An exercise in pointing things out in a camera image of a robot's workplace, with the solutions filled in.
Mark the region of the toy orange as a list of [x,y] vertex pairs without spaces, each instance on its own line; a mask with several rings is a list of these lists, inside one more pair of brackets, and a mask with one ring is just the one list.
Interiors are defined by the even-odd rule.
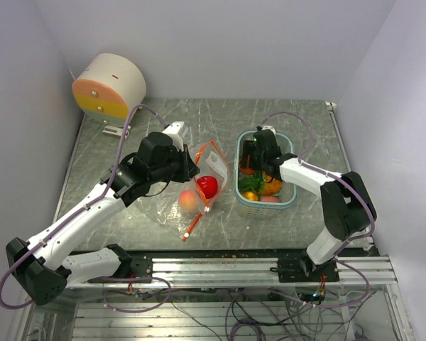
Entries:
[[240,173],[244,174],[244,175],[253,175],[256,173],[255,170],[253,170],[252,168],[242,168],[239,167],[239,171]]

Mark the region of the red toy apple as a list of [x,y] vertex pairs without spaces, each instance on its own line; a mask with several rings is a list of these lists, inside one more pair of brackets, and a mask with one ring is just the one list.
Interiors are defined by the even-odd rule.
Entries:
[[219,184],[217,179],[212,175],[204,175],[197,179],[203,195],[207,200],[212,199],[216,196],[219,191]]

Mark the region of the toy peach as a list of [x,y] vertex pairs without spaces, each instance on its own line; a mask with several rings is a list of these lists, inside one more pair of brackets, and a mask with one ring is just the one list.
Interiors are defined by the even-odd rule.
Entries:
[[178,205],[183,212],[198,211],[197,194],[194,190],[183,190],[178,197]]

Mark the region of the clear orange zip top bag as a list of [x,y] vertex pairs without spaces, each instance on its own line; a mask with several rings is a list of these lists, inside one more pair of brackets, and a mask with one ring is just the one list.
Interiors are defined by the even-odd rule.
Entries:
[[[229,163],[215,141],[196,146],[194,152],[193,161],[200,168],[199,175],[186,183],[158,183],[152,187],[148,197],[142,197],[137,202],[137,207],[146,217],[168,231],[179,234],[184,242],[203,217],[212,215],[214,202],[224,193],[230,179]],[[204,175],[214,176],[219,184],[218,193],[209,200],[197,184],[197,179]],[[198,211],[189,213],[180,209],[178,197],[183,190],[196,192]]]

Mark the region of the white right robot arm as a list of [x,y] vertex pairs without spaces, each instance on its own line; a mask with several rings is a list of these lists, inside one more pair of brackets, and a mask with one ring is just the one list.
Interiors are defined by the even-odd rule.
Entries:
[[270,182],[291,183],[320,198],[324,228],[306,248],[308,258],[298,265],[305,280],[314,281],[321,276],[324,264],[358,239],[359,232],[373,231],[376,210],[358,173],[332,172],[293,153],[283,153],[276,133],[269,127],[259,128],[242,143],[238,161],[243,168],[266,174]]

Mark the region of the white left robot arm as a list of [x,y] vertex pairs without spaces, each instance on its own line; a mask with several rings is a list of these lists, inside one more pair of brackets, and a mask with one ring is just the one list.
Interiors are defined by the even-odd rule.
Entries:
[[120,157],[91,192],[60,220],[28,240],[14,238],[6,245],[7,276],[13,276],[36,305],[45,305],[69,285],[98,277],[125,281],[131,259],[116,245],[83,255],[73,249],[97,225],[121,212],[156,183],[185,183],[200,170],[183,142],[186,127],[180,122],[142,139],[138,150]]

